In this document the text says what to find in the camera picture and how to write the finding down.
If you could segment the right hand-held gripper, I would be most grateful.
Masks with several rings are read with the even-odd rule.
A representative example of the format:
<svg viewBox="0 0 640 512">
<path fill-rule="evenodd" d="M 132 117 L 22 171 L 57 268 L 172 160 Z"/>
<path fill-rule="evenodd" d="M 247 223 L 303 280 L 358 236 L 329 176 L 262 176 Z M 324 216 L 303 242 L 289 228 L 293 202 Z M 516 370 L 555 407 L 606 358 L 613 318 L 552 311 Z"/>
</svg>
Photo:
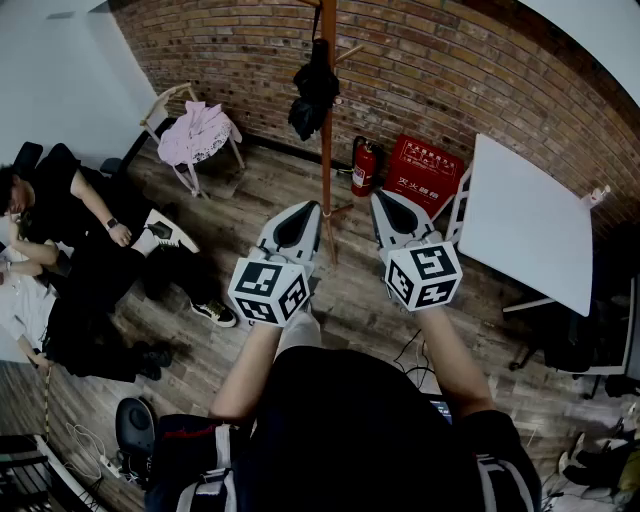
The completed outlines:
<svg viewBox="0 0 640 512">
<path fill-rule="evenodd" d="M 371 195 L 374 232 L 388 297 L 408 312 L 449 303 L 463 271 L 453 244 L 444 241 L 426 211 L 403 195 Z"/>
</svg>

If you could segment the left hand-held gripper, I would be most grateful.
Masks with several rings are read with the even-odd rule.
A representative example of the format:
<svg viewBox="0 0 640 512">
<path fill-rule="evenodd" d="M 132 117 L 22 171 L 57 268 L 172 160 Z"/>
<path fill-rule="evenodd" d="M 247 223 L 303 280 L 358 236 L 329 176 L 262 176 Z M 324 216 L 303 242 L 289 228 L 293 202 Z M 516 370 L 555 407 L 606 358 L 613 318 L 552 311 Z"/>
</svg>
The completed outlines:
<svg viewBox="0 0 640 512">
<path fill-rule="evenodd" d="M 286 326 L 313 296 L 314 255 L 322 208 L 317 201 L 294 204 L 271 218 L 258 243 L 237 261 L 228 295 L 251 323 Z"/>
</svg>

